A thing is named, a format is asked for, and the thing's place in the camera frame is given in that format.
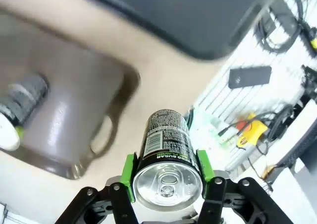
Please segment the beige table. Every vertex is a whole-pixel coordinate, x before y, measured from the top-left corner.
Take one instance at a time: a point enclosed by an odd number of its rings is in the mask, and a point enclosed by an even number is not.
[[[185,112],[222,65],[187,57],[88,0],[0,0],[0,6],[132,65],[141,77],[114,145],[81,179],[67,180],[0,152],[0,202],[43,224],[53,223],[82,187],[101,189],[120,174],[126,155],[139,151],[151,113],[164,108]]]

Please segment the barcode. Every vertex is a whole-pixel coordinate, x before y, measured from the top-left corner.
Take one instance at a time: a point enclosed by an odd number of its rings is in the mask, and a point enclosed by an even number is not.
[[[163,140],[163,132],[162,131],[154,133],[151,136],[149,136],[147,138],[146,143],[145,143],[143,157],[151,152],[161,150],[162,149],[162,140]]]

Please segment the yellow tool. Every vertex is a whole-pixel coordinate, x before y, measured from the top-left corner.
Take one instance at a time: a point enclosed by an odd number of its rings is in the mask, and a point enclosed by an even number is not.
[[[254,113],[251,113],[248,119],[252,119],[255,116]],[[242,136],[237,141],[238,147],[244,147],[246,143],[256,146],[260,136],[268,129],[268,127],[260,121],[253,121],[250,126],[251,128],[242,132]]]

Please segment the silver can top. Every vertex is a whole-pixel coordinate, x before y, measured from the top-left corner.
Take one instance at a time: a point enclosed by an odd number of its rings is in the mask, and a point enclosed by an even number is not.
[[[193,168],[176,162],[145,167],[133,180],[136,199],[156,211],[178,211],[202,194],[202,180]]]

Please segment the yellow object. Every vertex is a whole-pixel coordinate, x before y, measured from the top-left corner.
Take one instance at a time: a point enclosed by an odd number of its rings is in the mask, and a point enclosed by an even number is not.
[[[317,39],[313,39],[313,40],[311,41],[311,44],[312,44],[312,46],[313,46],[314,49],[317,49]]]
[[[254,113],[251,113],[248,116],[248,119],[252,119],[255,116],[256,115]],[[246,143],[256,146],[258,139],[267,129],[267,126],[260,121],[251,122],[251,128],[242,132],[242,136],[237,141],[237,146],[243,147]]]

